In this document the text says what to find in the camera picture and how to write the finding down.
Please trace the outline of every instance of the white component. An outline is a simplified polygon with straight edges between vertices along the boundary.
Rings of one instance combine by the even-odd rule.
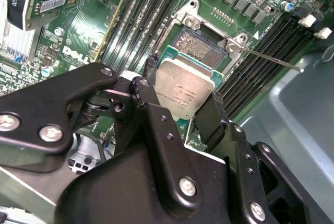
[[[31,57],[30,50],[34,36],[35,30],[22,31],[8,22],[7,1],[0,0],[0,51],[2,56],[13,61]]]
[[[135,72],[131,72],[131,71],[128,71],[128,70],[124,70],[120,77],[123,77],[123,78],[126,78],[127,80],[130,80],[132,81],[135,77],[141,77],[140,74],[137,74]]]
[[[324,29],[321,29],[320,32],[317,32],[314,34],[315,37],[326,40],[331,35],[332,30],[330,30],[328,27],[325,27]]]
[[[309,28],[313,25],[313,23],[316,21],[317,19],[312,15],[308,15],[307,17],[301,19],[300,21],[298,21],[298,24],[301,24],[302,26]]]

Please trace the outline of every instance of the cpu processor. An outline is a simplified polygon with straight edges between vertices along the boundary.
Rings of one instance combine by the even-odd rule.
[[[158,63],[155,90],[174,117],[190,120],[222,81],[219,72],[168,46]]]

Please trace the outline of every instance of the green circuit board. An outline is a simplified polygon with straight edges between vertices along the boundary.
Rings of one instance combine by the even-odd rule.
[[[35,5],[43,1],[46,0],[34,0]],[[189,1],[109,0],[103,3],[100,0],[66,0],[59,17],[40,31],[36,30],[38,37],[36,48],[31,50],[32,58],[14,62],[15,56],[4,48],[0,50],[0,95],[95,61],[102,61],[118,73],[125,69],[140,73],[153,50],[162,54],[180,36],[185,26],[175,25],[160,48],[155,49],[168,21]],[[246,0],[243,9],[236,8],[238,0],[197,1],[200,17],[230,37],[245,33],[248,37],[246,47],[250,49],[282,16],[281,3],[284,1],[294,7],[306,4],[312,12],[323,17],[324,23],[331,24],[334,17],[333,1],[329,0]],[[249,6],[255,9],[254,14],[246,12]],[[240,62],[246,56],[243,53]],[[222,55],[215,70],[222,72],[229,61],[227,54]],[[41,71],[48,66],[52,67],[52,72],[45,77]],[[224,79],[227,80],[237,68],[238,63]],[[178,127],[183,135],[185,125]],[[89,128],[103,138],[106,133],[113,132],[112,120],[100,118]],[[196,133],[191,136],[190,143],[204,149]]]

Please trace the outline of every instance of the ram slot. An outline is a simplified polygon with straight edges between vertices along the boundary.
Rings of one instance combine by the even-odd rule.
[[[112,34],[112,37],[102,56],[102,62],[105,65],[112,67],[117,61],[117,56],[114,57],[115,56],[114,53],[118,52],[120,47],[122,46],[120,44],[120,39],[122,38],[124,31],[128,29],[128,26],[136,10],[139,9],[140,1],[141,0],[129,0],[126,9],[123,13],[123,16],[117,23],[116,29]]]
[[[291,18],[281,18],[254,50],[290,62],[313,38]],[[263,92],[283,66],[249,54],[220,89],[228,117],[236,117]]]
[[[139,64],[139,61],[143,57],[144,52],[146,51],[149,43],[151,42],[152,37],[154,36],[154,32],[156,32],[157,29],[160,27],[163,19],[170,15],[169,13],[171,10],[172,1],[173,0],[158,1],[159,6],[152,15],[152,17],[155,18],[154,19],[150,18],[150,20],[145,25],[143,33],[141,34],[141,38],[138,41],[135,48],[133,49],[133,51],[135,51],[132,52],[134,58],[132,59],[128,70],[134,71],[136,69],[137,65]]]
[[[120,63],[116,67],[116,72],[121,72],[129,58],[129,49],[136,43],[140,29],[150,17],[158,0],[142,0],[142,5],[133,20],[132,27],[122,36],[123,47],[118,53],[118,57],[121,59]]]

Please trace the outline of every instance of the metal plate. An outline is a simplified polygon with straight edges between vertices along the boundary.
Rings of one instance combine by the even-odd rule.
[[[215,84],[207,69],[188,65],[182,56],[164,59],[157,71],[156,92],[160,104],[172,115],[190,120],[213,92]]]

